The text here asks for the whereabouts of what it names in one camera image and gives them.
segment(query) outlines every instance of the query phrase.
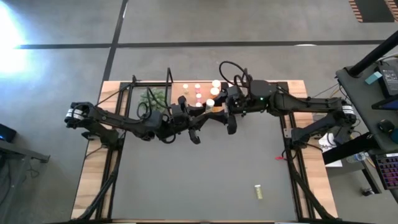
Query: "wooden table frame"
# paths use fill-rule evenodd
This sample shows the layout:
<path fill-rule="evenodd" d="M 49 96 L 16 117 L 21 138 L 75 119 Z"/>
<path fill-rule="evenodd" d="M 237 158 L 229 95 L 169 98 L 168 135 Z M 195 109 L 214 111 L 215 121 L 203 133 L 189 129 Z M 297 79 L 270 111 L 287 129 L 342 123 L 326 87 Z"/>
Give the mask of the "wooden table frame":
<path fill-rule="evenodd" d="M 184 80 L 184 81 L 174 81 L 173 83 L 200 83 L 200 82 L 211 82 L 211 81 L 198 81 L 198 80 Z M 305 89 L 305 85 L 303 80 L 272 80 L 269 82 L 287 82 L 290 94 L 305 98 L 307 97 L 307 92 Z M 120 81 L 108 81 L 104 82 L 101 90 L 101 94 L 99 96 L 99 101 L 107 98 L 108 96 L 112 95 L 113 93 L 119 91 L 123 85 L 123 83 L 129 82 L 120 82 Z M 166 82 L 162 81 L 138 81 L 138 86 L 166 86 Z M 116 94 L 112 96 L 110 99 L 106 100 L 104 103 L 100 104 L 100 107 L 104 110 L 108 110 L 112 113 L 115 113 L 116 106 L 119 107 L 118 111 L 120 115 L 128 114 L 129 109 L 129 94 L 119 95 Z M 290 118 L 285 116 L 285 122 L 287 128 L 292 127 L 290 124 Z M 295 124 L 297 127 L 306 127 L 309 124 L 313 123 L 312 114 L 311 113 L 294 113 Z M 90 141 L 88 143 L 88 147 L 86 150 L 86 154 L 94 151 L 95 149 L 99 148 L 100 142 L 99 140 Z M 91 203 L 91 201 L 95 198 L 96 194 L 98 193 L 99 189 L 101 188 L 101 183 L 103 183 L 103 179 L 105 179 L 104 174 L 110 173 L 112 171 L 114 164 L 116 162 L 116 158 L 120 157 L 118 155 L 119 152 L 108 152 L 107 149 L 100 149 L 99 151 L 95 152 L 94 154 L 90 155 L 90 157 L 86 158 L 83 164 L 83 169 L 81 172 L 80 183 L 78 186 L 78 190 L 76 192 L 75 203 L 73 206 L 73 211 L 71 218 L 79 217 L 86 209 L 86 207 Z M 331 193 L 330 185 L 328 176 L 326 173 L 325 164 L 323 162 L 322 152 L 318 149 L 313 147 L 307 147 L 306 149 L 302 150 L 298 155 L 298 159 L 295 159 L 295 166 L 297 170 L 300 168 L 304 168 L 301 174 L 305 174 L 308 179 L 308 185 L 310 190 L 316 196 L 318 201 L 324 206 L 324 208 L 333 215 L 337 217 L 337 211 L 335 207 L 335 203 L 333 200 L 333 196 Z M 310 207 L 307 205 L 307 199 L 304 196 L 301 188 L 297 186 L 298 189 L 298 197 L 300 200 L 301 206 L 296 208 L 296 211 L 301 210 L 303 217 L 310 217 L 311 210 Z M 113 197 L 114 186 L 109 188 L 103 202 L 102 212 L 97 214 L 96 216 L 92 216 L 91 218 L 95 217 L 107 217 L 111 218 L 111 210 L 109 212 L 109 206 L 111 206 L 111 198 Z M 315 217 L 320 218 L 319 214 L 315 212 Z M 117 220 L 118 222 L 203 222 L 203 220 Z M 208 222 L 231 222 L 231 220 L 212 220 Z M 248 222 L 247 220 L 234 220 L 234 222 Z M 264 220 L 254 220 L 253 222 L 264 222 Z"/>

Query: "wooden plank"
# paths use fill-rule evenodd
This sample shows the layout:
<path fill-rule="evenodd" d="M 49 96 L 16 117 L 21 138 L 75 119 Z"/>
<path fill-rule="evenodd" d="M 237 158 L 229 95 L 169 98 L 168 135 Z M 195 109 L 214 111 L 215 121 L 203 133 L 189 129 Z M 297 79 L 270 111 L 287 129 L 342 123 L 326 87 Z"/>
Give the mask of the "wooden plank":
<path fill-rule="evenodd" d="M 307 97 L 307 91 L 305 89 L 304 82 L 302 80 L 273 80 L 270 82 L 287 82 L 289 85 L 289 91 L 292 95 L 296 97 Z M 211 80 L 180 80 L 174 81 L 173 85 L 180 83 L 178 88 L 173 88 L 172 90 L 172 101 L 175 101 L 178 96 L 183 95 L 182 84 L 183 83 L 207 83 L 206 85 L 211 85 Z M 104 82 L 100 100 L 105 99 L 112 93 L 119 90 L 119 81 L 108 81 Z M 176 90 L 181 91 L 182 94 L 178 95 Z M 210 92 L 203 92 L 202 99 L 205 101 L 210 96 Z M 116 100 L 118 96 L 115 95 L 111 97 L 109 100 L 101 104 L 101 107 L 104 110 L 114 111 L 116 107 Z M 311 113 L 295 113 L 295 120 L 298 127 L 305 127 L 311 123 L 313 123 L 312 114 Z M 311 141 L 311 144 L 318 145 L 316 141 Z M 92 150 L 95 150 L 99 147 L 98 142 L 90 142 L 88 151 L 89 153 Z M 106 150 L 101 149 L 100 151 L 92 154 L 84 163 L 82 175 L 78 187 L 78 192 L 76 194 L 75 205 L 73 207 L 72 218 L 78 217 L 82 214 L 87 205 L 89 205 L 92 199 L 99 191 L 99 186 L 102 179 L 103 167 L 105 163 Z M 331 193 L 330 184 L 328 180 L 328 176 L 326 173 L 326 167 L 323 163 L 322 153 L 318 149 L 314 149 L 312 147 L 307 147 L 303 150 L 303 158 L 305 163 L 305 168 L 307 171 L 307 177 L 309 181 L 309 186 L 311 191 L 315 194 L 319 202 L 325 207 L 325 209 L 333 216 L 337 217 L 337 211 L 335 207 L 335 203 L 333 200 L 333 195 Z M 302 201 L 302 210 L 304 214 L 308 214 L 307 206 L 305 205 L 305 199 L 302 192 L 299 192 L 300 200 Z M 104 212 L 107 211 L 108 203 L 104 205 Z M 197 220 L 118 220 L 120 222 L 196 222 Z M 248 222 L 243 220 L 235 220 L 234 222 Z"/>

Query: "desk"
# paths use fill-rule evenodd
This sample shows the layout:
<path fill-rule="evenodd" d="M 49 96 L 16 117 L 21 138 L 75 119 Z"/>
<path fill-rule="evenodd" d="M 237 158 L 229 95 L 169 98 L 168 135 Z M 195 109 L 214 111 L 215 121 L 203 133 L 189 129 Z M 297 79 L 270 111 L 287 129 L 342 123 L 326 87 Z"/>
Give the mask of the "desk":
<path fill-rule="evenodd" d="M 197 81 L 180 81 L 175 83 L 185 83 L 185 82 L 196 83 Z M 297 97 L 307 96 L 305 85 L 302 80 L 288 80 L 286 82 L 289 85 L 289 90 L 291 94 Z M 104 82 L 99 100 L 101 101 L 102 99 L 105 99 L 115 91 L 118 91 L 120 84 L 121 82 Z M 108 110 L 110 112 L 115 111 L 117 98 L 118 98 L 117 95 L 111 97 L 109 100 L 101 104 L 101 107 L 104 110 Z M 126 104 L 126 99 L 123 99 L 122 105 L 125 104 Z M 304 127 L 313 122 L 312 115 L 310 113 L 295 113 L 295 120 L 298 127 Z M 90 153 L 91 151 L 97 149 L 98 146 L 99 146 L 98 141 L 90 141 L 86 153 Z M 326 208 L 326 210 L 331 215 L 337 217 L 335 203 L 333 200 L 333 196 L 331 194 L 328 176 L 326 173 L 326 168 L 323 162 L 321 152 L 317 149 L 308 147 L 303 150 L 303 158 L 304 158 L 305 168 L 307 171 L 309 186 L 312 192 L 315 194 L 320 203 Z M 76 218 L 83 213 L 85 208 L 91 203 L 92 199 L 95 197 L 98 190 L 100 189 L 101 179 L 104 171 L 105 159 L 106 159 L 106 149 L 101 149 L 98 152 L 92 154 L 90 157 L 88 157 L 85 160 L 83 164 L 79 187 L 76 193 L 72 218 Z M 109 195 L 110 192 L 108 192 L 104 203 L 103 215 L 105 216 L 108 211 Z M 306 217 L 308 211 L 302 192 L 300 192 L 300 198 L 302 203 L 303 214 Z"/>

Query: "green plant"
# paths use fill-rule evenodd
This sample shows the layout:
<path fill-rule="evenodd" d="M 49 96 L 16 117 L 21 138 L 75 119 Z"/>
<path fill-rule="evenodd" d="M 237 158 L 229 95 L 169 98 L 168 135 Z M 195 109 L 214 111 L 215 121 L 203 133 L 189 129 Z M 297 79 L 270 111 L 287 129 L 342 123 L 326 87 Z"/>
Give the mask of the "green plant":
<path fill-rule="evenodd" d="M 163 106 L 165 106 L 164 100 L 165 100 L 165 95 L 163 90 L 160 89 L 156 89 L 156 88 L 151 88 L 150 90 L 152 90 L 156 100 L 161 103 Z M 153 110 L 159 110 L 159 111 L 163 111 L 164 107 L 160 106 L 159 104 L 156 103 L 156 101 L 153 99 L 152 95 L 150 93 L 149 94 L 149 99 L 147 97 L 147 92 L 143 92 L 141 93 L 141 99 L 140 99 L 140 103 L 145 103 L 147 106 L 150 105 L 152 106 Z"/>

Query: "blue sticky note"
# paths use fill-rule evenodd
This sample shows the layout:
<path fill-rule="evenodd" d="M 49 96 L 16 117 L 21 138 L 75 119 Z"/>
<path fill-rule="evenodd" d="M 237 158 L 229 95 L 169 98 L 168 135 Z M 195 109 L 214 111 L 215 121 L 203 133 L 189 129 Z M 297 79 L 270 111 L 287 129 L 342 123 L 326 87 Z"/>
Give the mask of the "blue sticky note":
<path fill-rule="evenodd" d="M 376 81 L 376 80 L 379 79 L 380 77 L 382 77 L 381 73 L 380 73 L 380 72 L 375 72 L 375 73 L 373 73 L 371 76 L 369 76 L 369 77 L 365 80 L 365 82 L 366 82 L 368 85 L 370 85 L 370 84 L 374 83 L 374 81 Z"/>

